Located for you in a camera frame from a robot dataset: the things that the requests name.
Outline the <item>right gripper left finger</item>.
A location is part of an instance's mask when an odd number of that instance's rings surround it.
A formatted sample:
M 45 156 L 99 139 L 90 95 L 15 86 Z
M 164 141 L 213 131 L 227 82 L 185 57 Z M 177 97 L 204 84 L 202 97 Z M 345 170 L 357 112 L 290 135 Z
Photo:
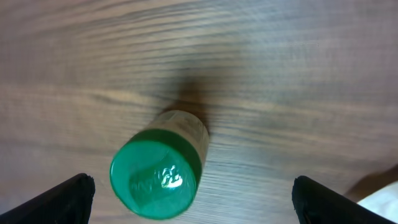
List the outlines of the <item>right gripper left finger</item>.
M 88 224 L 94 194 L 94 179 L 77 174 L 1 214 L 1 224 Z

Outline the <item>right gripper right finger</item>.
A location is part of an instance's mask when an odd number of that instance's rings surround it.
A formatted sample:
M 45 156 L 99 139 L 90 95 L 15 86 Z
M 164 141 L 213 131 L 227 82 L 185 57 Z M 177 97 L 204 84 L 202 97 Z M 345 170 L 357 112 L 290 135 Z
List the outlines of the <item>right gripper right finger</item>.
M 300 224 L 393 224 L 311 178 L 294 180 L 292 203 Z

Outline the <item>beige dried mushroom bag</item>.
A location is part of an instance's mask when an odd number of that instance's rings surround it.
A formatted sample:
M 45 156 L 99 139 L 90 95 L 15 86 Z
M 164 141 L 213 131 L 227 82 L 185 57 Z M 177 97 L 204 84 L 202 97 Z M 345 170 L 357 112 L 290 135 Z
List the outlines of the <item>beige dried mushroom bag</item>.
M 397 165 L 383 172 L 364 176 L 344 196 L 397 223 Z

